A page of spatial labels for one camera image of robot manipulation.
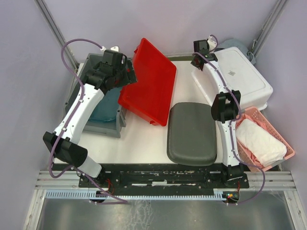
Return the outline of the red plastic bin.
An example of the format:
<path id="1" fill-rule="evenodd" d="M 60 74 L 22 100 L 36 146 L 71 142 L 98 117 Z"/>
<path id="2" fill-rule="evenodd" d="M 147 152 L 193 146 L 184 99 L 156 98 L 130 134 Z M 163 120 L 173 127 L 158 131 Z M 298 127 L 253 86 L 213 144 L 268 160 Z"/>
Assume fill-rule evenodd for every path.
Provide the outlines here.
<path id="1" fill-rule="evenodd" d="M 154 126 L 166 126 L 176 78 L 176 66 L 146 38 L 132 59 L 137 82 L 124 86 L 118 103 Z"/>

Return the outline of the large white plastic tub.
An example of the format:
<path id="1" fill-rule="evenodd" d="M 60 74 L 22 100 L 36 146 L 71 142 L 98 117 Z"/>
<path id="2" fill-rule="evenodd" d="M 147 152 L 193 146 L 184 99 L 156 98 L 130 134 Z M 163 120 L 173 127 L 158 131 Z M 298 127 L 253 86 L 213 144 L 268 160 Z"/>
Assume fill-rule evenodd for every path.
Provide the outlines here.
<path id="1" fill-rule="evenodd" d="M 237 47 L 217 51 L 215 55 L 218 62 L 214 62 L 214 65 L 220 70 L 229 88 L 241 93 L 240 108 L 243 110 L 254 106 L 259 110 L 265 109 L 273 88 L 245 55 Z M 209 105 L 213 104 L 216 94 L 220 92 L 210 75 L 212 71 L 213 68 L 209 66 L 203 71 L 195 68 L 191 73 Z"/>

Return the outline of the dark grey plastic tray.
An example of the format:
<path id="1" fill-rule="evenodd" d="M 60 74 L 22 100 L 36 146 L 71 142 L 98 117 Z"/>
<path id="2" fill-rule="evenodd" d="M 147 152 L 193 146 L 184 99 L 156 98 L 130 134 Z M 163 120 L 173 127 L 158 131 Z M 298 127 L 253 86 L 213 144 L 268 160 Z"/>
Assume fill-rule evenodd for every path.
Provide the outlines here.
<path id="1" fill-rule="evenodd" d="M 177 164 L 210 166 L 217 158 L 216 125 L 211 106 L 180 102 L 169 113 L 167 156 Z"/>

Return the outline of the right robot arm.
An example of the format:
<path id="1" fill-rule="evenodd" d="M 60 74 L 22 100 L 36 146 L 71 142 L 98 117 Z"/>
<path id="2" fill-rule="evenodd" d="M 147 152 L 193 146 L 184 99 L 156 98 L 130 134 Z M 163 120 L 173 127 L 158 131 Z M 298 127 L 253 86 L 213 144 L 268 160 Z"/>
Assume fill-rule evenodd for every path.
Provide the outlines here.
<path id="1" fill-rule="evenodd" d="M 211 105 L 211 115 L 217 122 L 221 134 L 223 149 L 222 170 L 220 182 L 225 187 L 232 187 L 237 180 L 244 176 L 243 162 L 238 154 L 236 142 L 236 121 L 241 118 L 241 93 L 233 90 L 219 68 L 218 58 L 210 52 L 207 39 L 193 42 L 193 60 L 191 64 L 202 72 L 208 74 L 217 94 Z"/>

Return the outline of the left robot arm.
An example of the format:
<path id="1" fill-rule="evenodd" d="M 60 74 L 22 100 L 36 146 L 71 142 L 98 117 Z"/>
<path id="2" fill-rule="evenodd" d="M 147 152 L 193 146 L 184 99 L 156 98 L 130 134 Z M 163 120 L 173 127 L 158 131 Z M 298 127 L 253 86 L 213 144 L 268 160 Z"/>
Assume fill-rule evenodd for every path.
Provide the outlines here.
<path id="1" fill-rule="evenodd" d="M 102 166 L 78 143 L 90 115 L 104 96 L 114 88 L 136 83 L 137 77 L 132 60 L 118 51 L 108 49 L 95 61 L 91 60 L 93 57 L 89 54 L 84 63 L 75 101 L 55 130 L 43 135 L 43 142 L 50 151 L 50 164 L 59 159 L 89 175 L 90 182 L 101 187 L 106 182 Z"/>

